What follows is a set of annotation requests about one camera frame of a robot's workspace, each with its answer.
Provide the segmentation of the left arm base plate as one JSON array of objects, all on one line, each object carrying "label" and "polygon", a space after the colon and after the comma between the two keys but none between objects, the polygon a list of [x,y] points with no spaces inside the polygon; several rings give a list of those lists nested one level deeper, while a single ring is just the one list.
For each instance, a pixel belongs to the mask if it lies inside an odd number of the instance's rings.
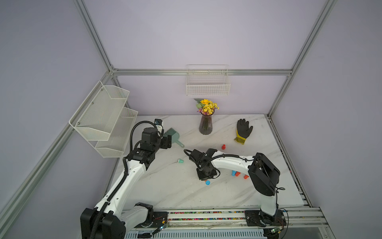
[{"label": "left arm base plate", "polygon": [[146,220],[143,223],[136,225],[134,228],[159,228],[168,222],[168,215],[168,212],[149,212]]}]

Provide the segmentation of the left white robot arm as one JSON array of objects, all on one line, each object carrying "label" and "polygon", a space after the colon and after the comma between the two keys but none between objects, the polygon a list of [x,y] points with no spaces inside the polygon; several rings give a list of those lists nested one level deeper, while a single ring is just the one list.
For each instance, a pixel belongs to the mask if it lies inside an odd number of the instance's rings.
[{"label": "left white robot arm", "polygon": [[107,194],[93,208],[86,208],[80,216],[83,239],[123,239],[127,232],[140,226],[151,227],[154,221],[153,206],[137,203],[122,214],[133,186],[145,174],[159,149],[172,146],[172,137],[164,136],[161,119],[142,132],[141,140],[130,145],[129,154],[122,159],[124,170]]}]

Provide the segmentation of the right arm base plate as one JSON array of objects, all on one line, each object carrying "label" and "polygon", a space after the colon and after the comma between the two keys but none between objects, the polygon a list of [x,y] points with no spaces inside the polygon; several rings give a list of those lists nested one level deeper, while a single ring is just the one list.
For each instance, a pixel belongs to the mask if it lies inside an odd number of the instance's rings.
[{"label": "right arm base plate", "polygon": [[274,216],[263,213],[261,210],[244,211],[247,226],[267,227],[267,226],[286,226],[286,218],[282,210],[278,209]]}]

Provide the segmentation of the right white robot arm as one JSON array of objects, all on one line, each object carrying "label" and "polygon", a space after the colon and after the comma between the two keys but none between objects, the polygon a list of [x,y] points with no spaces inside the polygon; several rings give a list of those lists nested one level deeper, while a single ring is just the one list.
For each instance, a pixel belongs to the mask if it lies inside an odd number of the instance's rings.
[{"label": "right white robot arm", "polygon": [[185,149],[184,153],[196,165],[197,175],[201,181],[218,178],[221,169],[249,176],[254,188],[260,193],[260,210],[256,216],[249,219],[259,227],[270,226],[278,221],[278,192],[285,188],[278,187],[281,173],[264,154],[239,156],[225,154],[212,148],[207,152]]}]

